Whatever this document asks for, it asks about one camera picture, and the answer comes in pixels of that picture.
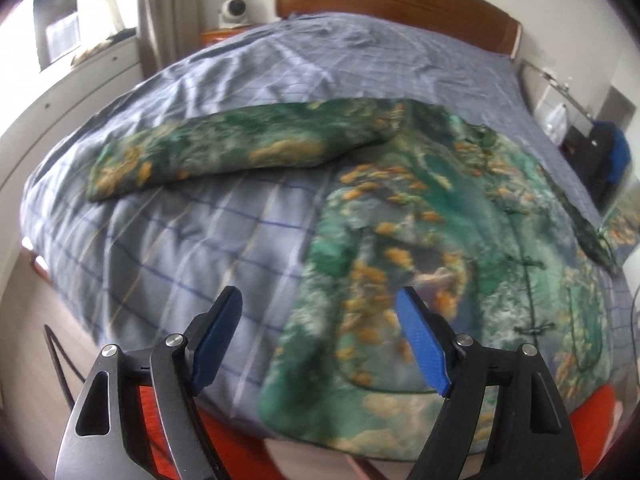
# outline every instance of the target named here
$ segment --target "curtain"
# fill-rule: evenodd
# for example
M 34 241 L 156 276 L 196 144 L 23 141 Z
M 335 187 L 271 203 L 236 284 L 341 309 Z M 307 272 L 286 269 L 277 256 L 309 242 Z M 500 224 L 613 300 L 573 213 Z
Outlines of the curtain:
M 138 39 L 145 77 L 196 52 L 198 0 L 138 0 Z
M 116 0 L 78 0 L 78 26 L 83 49 L 125 28 Z

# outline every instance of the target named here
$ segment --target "floor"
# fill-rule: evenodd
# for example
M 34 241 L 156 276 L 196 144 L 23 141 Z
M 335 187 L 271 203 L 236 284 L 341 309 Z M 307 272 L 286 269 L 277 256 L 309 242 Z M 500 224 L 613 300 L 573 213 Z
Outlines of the floor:
M 48 324 L 86 374 L 97 348 L 69 314 L 53 289 L 20 258 L 0 302 L 0 390 L 6 423 L 27 456 L 53 479 L 58 448 L 69 417 L 43 336 Z M 74 397 L 81 383 L 65 368 Z M 290 480 L 356 480 L 343 454 L 291 442 L 268 441 L 268 448 Z M 478 471 L 471 457 L 463 478 Z M 378 463 L 390 480 L 406 478 L 411 464 Z

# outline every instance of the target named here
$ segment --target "bed sheet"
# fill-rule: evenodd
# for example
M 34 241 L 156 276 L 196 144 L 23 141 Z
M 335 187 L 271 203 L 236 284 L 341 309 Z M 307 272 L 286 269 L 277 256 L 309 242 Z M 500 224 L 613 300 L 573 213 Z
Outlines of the bed sheet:
M 367 16 L 293 17 L 207 48 L 143 82 L 62 141 L 27 182 L 20 220 L 54 284 L 98 344 L 150 346 L 238 286 L 244 313 L 203 402 L 229 423 L 270 432 L 256 400 L 292 308 L 306 247 L 334 172 L 247 171 L 194 179 L 120 200 L 84 198 L 109 140 L 165 121 L 243 106 L 346 97 L 445 105 L 529 150 L 594 224 L 596 209 L 529 115 L 511 60 L 446 36 Z M 614 374 L 634 362 L 631 298 L 615 298 Z

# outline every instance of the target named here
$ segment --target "security camera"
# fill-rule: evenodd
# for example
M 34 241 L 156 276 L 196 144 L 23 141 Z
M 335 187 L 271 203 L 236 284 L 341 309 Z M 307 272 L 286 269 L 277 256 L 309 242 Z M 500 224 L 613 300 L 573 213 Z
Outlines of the security camera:
M 227 0 L 218 12 L 219 28 L 235 28 L 249 24 L 244 0 Z

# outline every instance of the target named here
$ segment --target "bed frame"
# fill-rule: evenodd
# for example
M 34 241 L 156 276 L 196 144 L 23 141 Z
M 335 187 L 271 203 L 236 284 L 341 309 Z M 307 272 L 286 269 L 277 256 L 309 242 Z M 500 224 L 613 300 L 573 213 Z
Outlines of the bed frame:
M 433 30 L 479 48 L 515 56 L 522 26 L 484 0 L 276 0 L 279 17 L 293 13 L 354 12 Z M 46 262 L 23 243 L 23 254 L 36 272 L 51 283 Z

